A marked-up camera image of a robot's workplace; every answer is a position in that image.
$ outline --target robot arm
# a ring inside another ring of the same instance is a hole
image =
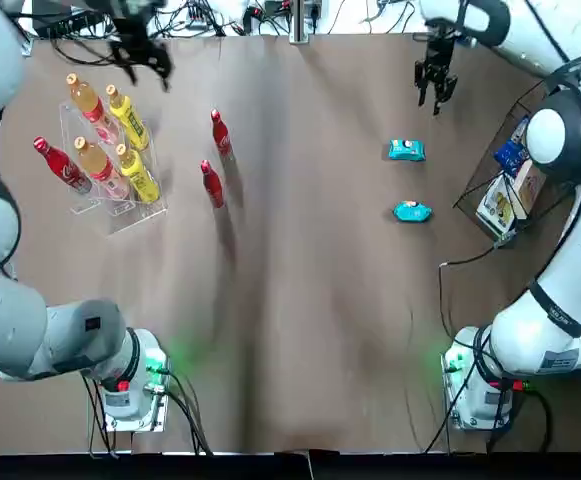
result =
[[[0,10],[0,110],[22,81],[22,63],[16,30]],[[19,210],[0,178],[0,377],[38,380],[80,371],[103,387],[104,409],[116,430],[163,425],[167,400],[146,390],[165,383],[155,373],[167,368],[156,338],[126,328],[110,300],[47,307],[36,290],[7,274],[20,236]]]
[[[110,16],[117,29],[119,40],[108,42],[114,62],[137,83],[134,65],[143,65],[161,77],[163,89],[168,90],[168,78],[172,62],[164,42],[155,42],[148,37],[146,24],[155,9],[165,6],[165,0],[53,0],[54,3],[96,10]],[[20,13],[21,0],[4,0],[5,12],[16,17]]]
[[[549,75],[550,95],[529,122],[527,148],[546,174],[581,182],[581,8],[546,3],[421,0],[421,7],[430,25],[459,30],[524,70]],[[464,328],[455,340],[442,363],[446,372],[456,366],[444,381],[452,417],[463,429],[490,430],[494,421],[508,421],[512,397],[499,390],[502,378],[581,369],[581,185],[545,270],[492,325]]]
[[[581,57],[581,8],[553,0],[420,0],[431,27],[426,57],[415,64],[419,105],[428,83],[435,88],[434,114],[457,83],[450,62],[459,38],[495,50],[519,68],[546,77],[569,59]]]

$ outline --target clear acrylic bottle rack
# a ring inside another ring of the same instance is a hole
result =
[[[123,127],[117,120],[110,115],[110,118],[116,123],[119,129],[119,141],[117,144],[125,143],[127,147],[134,148],[123,133]],[[77,159],[78,152],[74,147],[74,140],[77,137],[84,137],[88,142],[99,145],[103,151],[108,155],[110,161],[117,169],[121,171],[119,157],[115,152],[115,145],[105,143],[97,132],[94,130],[90,122],[82,115],[78,108],[70,102],[64,102],[59,105],[59,119],[61,121],[61,136],[63,139],[63,150],[75,160],[79,165]],[[160,172],[157,163],[156,150],[154,148],[154,139],[149,125],[146,125],[148,134],[150,135],[150,144],[144,150],[139,151],[139,155],[143,164],[148,169],[152,178],[159,185],[159,198],[152,203],[142,202],[137,195],[136,190],[130,186],[130,195],[124,200],[117,200],[111,198],[105,188],[99,182],[92,180],[92,190],[89,194],[78,196],[75,199],[71,210],[75,215],[83,215],[86,212],[88,215],[97,217],[95,221],[103,223],[103,229],[106,233],[115,233],[125,228],[128,228],[136,223],[139,223],[148,218],[154,217],[160,213],[165,213],[168,206],[163,198],[163,187],[160,178]]]

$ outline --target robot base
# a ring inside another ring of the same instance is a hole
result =
[[[476,332],[476,327],[463,328],[456,339],[466,345],[472,345]],[[473,362],[473,350],[456,342],[453,342],[448,351],[441,355],[444,395],[448,406],[466,381]],[[455,428],[461,430],[492,430],[498,403],[499,390],[489,385],[474,368],[466,387],[461,391],[452,409],[449,421]],[[505,427],[509,422],[511,406],[512,392],[508,392],[502,405],[501,419],[497,428]]]
[[[109,432],[163,432],[168,410],[168,396],[150,391],[167,387],[168,377],[147,370],[148,367],[169,368],[168,357],[159,346],[156,337],[145,329],[135,330],[140,344],[139,366],[128,389],[129,406],[117,407],[110,400],[116,397],[104,390],[104,410]],[[124,415],[123,410],[146,412],[141,415]]]

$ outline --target red bottle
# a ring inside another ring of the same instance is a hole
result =
[[[201,171],[203,172],[203,186],[206,187],[206,191],[210,195],[212,206],[221,208],[223,206],[223,191],[219,175],[212,169],[207,160],[201,162]]]
[[[210,117],[212,118],[212,136],[219,149],[219,155],[229,155],[232,152],[232,144],[230,143],[230,135],[228,135],[228,127],[221,120],[221,114],[216,108],[212,110]]]
[[[92,182],[79,167],[70,160],[65,152],[51,147],[43,137],[37,137],[33,142],[34,148],[44,156],[50,170],[64,183],[70,185],[78,193],[85,195],[92,189]]]

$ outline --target blue package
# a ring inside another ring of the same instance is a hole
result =
[[[501,168],[513,178],[519,173],[523,162],[528,159],[528,152],[523,145],[508,140],[499,150],[494,152],[494,159],[501,165]]]
[[[523,162],[530,158],[527,150],[521,143],[521,139],[529,122],[530,118],[525,115],[506,143],[493,154],[494,159],[501,165],[502,170],[513,178],[519,173]]]
[[[423,162],[426,159],[426,152],[423,142],[419,140],[390,140],[390,151],[388,157],[392,160],[410,160],[411,162]]]
[[[419,202],[405,201],[397,204],[392,213],[402,222],[425,222],[432,209]]]

